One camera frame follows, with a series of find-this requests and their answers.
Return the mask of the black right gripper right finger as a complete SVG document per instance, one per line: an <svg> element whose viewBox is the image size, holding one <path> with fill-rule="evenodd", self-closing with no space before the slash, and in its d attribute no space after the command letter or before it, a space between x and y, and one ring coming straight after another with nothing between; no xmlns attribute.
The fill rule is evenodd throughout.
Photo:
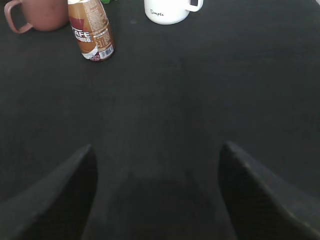
<svg viewBox="0 0 320 240"><path fill-rule="evenodd" d="M219 153L218 185L239 240L318 240L320 201L233 142Z"/></svg>

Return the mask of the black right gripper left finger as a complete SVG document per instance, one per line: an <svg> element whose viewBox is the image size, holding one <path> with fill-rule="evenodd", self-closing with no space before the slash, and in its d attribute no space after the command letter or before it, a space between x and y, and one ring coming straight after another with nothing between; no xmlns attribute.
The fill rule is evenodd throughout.
<svg viewBox="0 0 320 240"><path fill-rule="evenodd" d="M80 240L98 185L91 145L78 149L46 177L0 205L2 240Z"/></svg>

